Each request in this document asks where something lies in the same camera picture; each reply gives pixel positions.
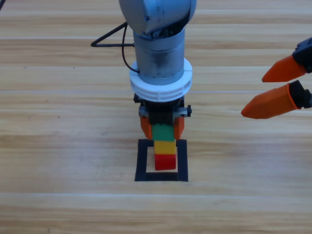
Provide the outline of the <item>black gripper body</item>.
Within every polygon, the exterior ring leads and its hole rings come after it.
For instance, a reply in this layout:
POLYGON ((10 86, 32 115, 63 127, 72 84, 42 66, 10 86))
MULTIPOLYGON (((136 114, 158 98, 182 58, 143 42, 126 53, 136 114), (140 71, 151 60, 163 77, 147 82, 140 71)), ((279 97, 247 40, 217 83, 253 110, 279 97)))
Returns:
POLYGON ((184 105, 184 96, 168 102, 153 102, 134 94, 134 102, 140 103, 139 116, 147 117, 151 125, 173 125, 176 118, 190 117, 192 113, 191 105, 184 105))

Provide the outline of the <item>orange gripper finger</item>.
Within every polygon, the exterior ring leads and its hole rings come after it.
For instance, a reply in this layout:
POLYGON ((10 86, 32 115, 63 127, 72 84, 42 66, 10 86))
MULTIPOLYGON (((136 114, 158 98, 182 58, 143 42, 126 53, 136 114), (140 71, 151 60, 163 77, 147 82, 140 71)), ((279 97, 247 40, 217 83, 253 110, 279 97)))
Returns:
POLYGON ((262 82, 287 82, 312 72, 312 38, 297 44, 293 53, 277 61, 262 82))
POLYGON ((184 117, 176 117, 174 122, 174 137, 175 140, 179 140, 182 136, 185 126, 185 118, 184 117))
POLYGON ((152 140, 152 126, 150 124, 149 118, 148 117, 140 117, 140 124, 141 128, 147 137, 147 139, 152 140))
POLYGON ((255 96, 241 111, 252 119, 268 119, 312 107, 312 93, 296 80, 255 96))

